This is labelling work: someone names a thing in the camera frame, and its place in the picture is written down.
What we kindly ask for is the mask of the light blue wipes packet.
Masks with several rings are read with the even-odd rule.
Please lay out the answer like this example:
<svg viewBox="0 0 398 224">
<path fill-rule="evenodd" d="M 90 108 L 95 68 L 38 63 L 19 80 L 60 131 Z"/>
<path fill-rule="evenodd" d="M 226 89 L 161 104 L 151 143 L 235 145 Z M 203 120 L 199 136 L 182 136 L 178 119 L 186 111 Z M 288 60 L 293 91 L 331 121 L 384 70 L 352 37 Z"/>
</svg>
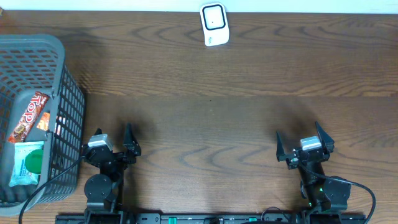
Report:
<svg viewBox="0 0 398 224">
<path fill-rule="evenodd" d="M 25 158 L 30 152 L 36 149 L 43 150 L 43 146 L 43 141 L 15 143 L 14 167 L 9 181 L 10 187 L 17 185 L 37 185 L 39 183 L 39 174 L 33 174 L 26 169 Z"/>
</svg>

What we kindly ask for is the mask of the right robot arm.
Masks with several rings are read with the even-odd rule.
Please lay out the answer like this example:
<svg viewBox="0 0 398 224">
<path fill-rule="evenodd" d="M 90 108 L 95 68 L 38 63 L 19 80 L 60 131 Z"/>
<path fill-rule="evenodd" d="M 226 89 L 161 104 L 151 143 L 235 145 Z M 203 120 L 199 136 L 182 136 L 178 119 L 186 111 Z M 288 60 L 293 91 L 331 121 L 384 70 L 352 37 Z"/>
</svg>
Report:
<svg viewBox="0 0 398 224">
<path fill-rule="evenodd" d="M 276 158 L 286 162 L 288 169 L 298 169 L 300 190 L 309 207 L 300 212 L 303 223 L 341 223 L 341 212 L 348 207 L 351 186 L 341 177 L 326 177 L 322 162 L 334 150 L 334 140 L 315 123 L 317 135 L 300 140 L 300 147 L 285 153 L 280 134 L 277 135 Z"/>
</svg>

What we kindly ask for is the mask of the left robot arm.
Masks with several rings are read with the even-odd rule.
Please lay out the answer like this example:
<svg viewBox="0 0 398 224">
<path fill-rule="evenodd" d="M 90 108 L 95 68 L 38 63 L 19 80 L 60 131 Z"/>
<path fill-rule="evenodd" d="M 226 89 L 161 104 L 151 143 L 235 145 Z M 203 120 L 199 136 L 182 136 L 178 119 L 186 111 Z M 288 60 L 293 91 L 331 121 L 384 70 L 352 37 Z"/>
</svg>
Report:
<svg viewBox="0 0 398 224">
<path fill-rule="evenodd" d="M 87 198 L 84 223 L 135 223 L 132 212 L 123 210 L 124 171 L 136 163 L 141 147 L 133 135 L 131 124 L 124 130 L 123 152 L 113 152 L 113 144 L 107 134 L 98 128 L 83 146 L 83 160 L 99 169 L 84 186 Z"/>
</svg>

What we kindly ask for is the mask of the small orange snack box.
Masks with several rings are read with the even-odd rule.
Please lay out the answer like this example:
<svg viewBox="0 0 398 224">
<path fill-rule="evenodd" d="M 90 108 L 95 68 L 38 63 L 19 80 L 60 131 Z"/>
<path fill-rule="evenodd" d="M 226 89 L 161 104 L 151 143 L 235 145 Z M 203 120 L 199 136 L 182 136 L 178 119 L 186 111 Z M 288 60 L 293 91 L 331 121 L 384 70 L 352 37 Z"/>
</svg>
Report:
<svg viewBox="0 0 398 224">
<path fill-rule="evenodd" d="M 43 130 L 43 131 L 48 131 L 49 130 L 49 120 L 50 120 L 50 113 L 45 112 L 42 117 L 40 118 L 40 121 L 36 128 Z"/>
</svg>

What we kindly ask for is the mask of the green lid jar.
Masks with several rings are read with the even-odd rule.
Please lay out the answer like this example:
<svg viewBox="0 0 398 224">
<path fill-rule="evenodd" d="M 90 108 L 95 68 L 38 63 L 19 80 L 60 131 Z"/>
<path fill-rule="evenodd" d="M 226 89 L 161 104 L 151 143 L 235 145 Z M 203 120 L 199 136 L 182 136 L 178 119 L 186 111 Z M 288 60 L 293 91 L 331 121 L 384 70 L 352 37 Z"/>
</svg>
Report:
<svg viewBox="0 0 398 224">
<path fill-rule="evenodd" d="M 25 167 L 29 172 L 41 174 L 43 154 L 44 152 L 42 149 L 36 149 L 27 155 L 25 158 Z"/>
</svg>

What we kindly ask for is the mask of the red Top chocolate bar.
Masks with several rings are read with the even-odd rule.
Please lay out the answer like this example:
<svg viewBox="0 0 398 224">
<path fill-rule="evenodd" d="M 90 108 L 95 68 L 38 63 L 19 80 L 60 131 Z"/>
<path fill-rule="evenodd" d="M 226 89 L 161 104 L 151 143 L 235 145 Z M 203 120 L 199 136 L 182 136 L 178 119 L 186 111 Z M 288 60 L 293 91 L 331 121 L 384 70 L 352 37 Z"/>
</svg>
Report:
<svg viewBox="0 0 398 224">
<path fill-rule="evenodd" d="M 10 143 L 24 142 L 33 125 L 35 124 L 38 116 L 45 107 L 49 100 L 49 96 L 45 93 L 36 91 L 29 101 L 26 110 L 22 114 L 16 127 L 9 135 L 7 141 Z"/>
</svg>

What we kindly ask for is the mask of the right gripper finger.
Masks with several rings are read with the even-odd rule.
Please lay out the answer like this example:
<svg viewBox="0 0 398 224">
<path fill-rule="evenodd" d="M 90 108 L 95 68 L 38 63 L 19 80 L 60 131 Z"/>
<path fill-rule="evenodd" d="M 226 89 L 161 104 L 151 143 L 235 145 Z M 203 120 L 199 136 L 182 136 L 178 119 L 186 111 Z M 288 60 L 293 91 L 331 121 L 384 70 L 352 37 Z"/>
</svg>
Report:
<svg viewBox="0 0 398 224">
<path fill-rule="evenodd" d="M 332 153 L 335 148 L 334 146 L 335 141 L 323 130 L 318 121 L 315 122 L 315 126 L 317 129 L 318 137 L 322 144 L 322 148 L 327 153 Z"/>
<path fill-rule="evenodd" d="M 282 144 L 281 136 L 278 132 L 276 132 L 276 135 L 277 135 L 276 158 L 279 162 L 281 162 L 286 160 L 286 155 Z"/>
</svg>

